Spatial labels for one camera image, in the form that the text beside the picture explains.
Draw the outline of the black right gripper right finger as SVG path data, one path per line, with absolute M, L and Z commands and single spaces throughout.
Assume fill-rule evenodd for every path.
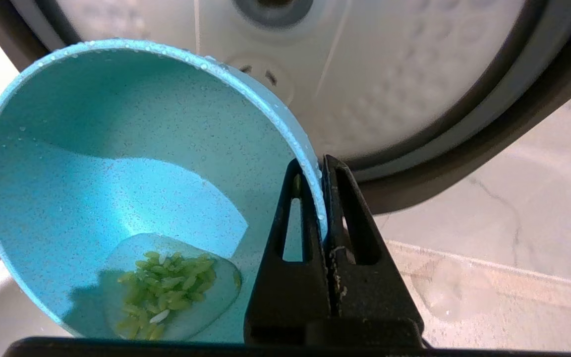
M 323 162 L 330 335 L 343 345 L 421 348 L 424 321 L 349 167 Z

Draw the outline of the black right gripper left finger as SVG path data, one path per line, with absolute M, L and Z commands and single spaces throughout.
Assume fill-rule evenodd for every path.
M 302 261 L 284 260 L 293 199 L 300 201 Z M 327 269 L 311 189 L 297 160 L 285 172 L 267 244 L 244 318 L 247 344 L 301 346 L 312 322 L 330 316 Z

